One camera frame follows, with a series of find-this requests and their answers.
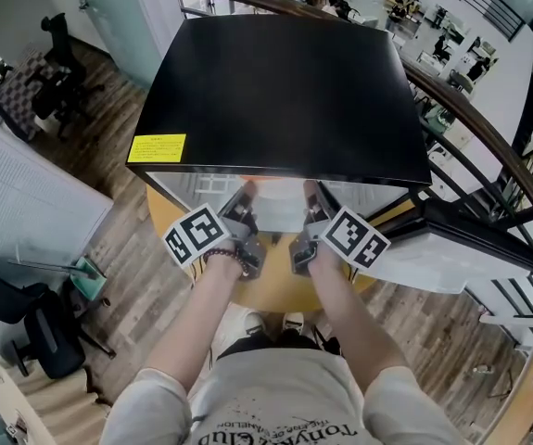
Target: yellow warning label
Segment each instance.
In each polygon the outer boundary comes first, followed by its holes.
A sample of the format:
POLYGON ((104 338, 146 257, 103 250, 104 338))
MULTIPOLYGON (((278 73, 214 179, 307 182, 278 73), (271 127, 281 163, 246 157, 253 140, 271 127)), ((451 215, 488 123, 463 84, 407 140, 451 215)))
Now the yellow warning label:
POLYGON ((179 163, 184 151, 185 133, 137 135, 130 149, 130 163, 179 163))

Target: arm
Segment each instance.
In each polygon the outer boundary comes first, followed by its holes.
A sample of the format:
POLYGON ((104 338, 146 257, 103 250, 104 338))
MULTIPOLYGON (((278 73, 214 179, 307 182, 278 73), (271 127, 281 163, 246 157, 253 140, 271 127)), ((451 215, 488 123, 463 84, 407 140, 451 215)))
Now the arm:
POLYGON ((224 256, 209 257, 204 274, 151 351, 146 367, 171 376, 188 392, 202 370, 241 273, 237 261, 224 256))
POLYGON ((308 268, 364 395, 363 422, 387 445, 463 445, 443 411, 419 388, 402 352, 367 311, 324 243, 308 268))
POLYGON ((317 257, 308 268, 350 371, 363 394, 384 369, 408 365, 396 342, 365 308, 343 274, 340 258, 330 247, 321 242, 317 257))

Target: person's right hand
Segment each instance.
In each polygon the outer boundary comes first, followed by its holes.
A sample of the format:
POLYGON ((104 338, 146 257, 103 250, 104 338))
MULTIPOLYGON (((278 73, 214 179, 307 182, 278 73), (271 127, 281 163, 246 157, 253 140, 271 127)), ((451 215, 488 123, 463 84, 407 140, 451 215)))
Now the person's right hand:
POLYGON ((310 275, 342 270, 342 259, 324 242, 318 243, 318 250, 315 259, 311 261, 307 269, 310 275))

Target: round wooden table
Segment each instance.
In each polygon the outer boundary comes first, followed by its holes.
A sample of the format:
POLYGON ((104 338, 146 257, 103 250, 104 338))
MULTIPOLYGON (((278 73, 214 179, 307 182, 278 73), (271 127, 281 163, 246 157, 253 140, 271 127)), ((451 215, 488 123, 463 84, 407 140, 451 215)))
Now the round wooden table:
POLYGON ((29 376, 0 357, 0 416, 27 426, 29 445, 96 445, 109 408, 87 392, 87 373, 80 369, 62 379, 50 379, 37 361, 27 361, 29 376))
MULTIPOLYGON (((171 224, 184 215, 184 211, 150 186, 146 187, 146 197, 155 231, 159 237, 163 237, 171 224)), ((322 308, 311 279, 291 272, 288 247, 296 236, 283 234, 278 244, 273 246, 269 235, 259 234, 267 248, 260 278, 239 282, 234 303, 260 312, 312 312, 322 308)), ((374 281, 372 277, 357 275, 354 288, 361 292, 374 281)))

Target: hand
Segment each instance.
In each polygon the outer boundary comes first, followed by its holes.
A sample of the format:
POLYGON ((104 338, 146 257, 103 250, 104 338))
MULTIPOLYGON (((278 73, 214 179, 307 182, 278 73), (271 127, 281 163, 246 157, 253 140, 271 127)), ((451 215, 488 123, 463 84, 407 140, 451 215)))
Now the hand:
POLYGON ((315 259, 308 266, 311 276, 318 273, 341 271, 342 259, 324 242, 318 243, 315 259))
MULTIPOLYGON (((225 239, 216 248, 224 248, 235 252, 235 244, 231 239, 225 239)), ((243 273, 238 261, 227 256, 210 256, 207 260, 207 272, 211 270, 222 275, 230 282, 237 280, 243 273)))

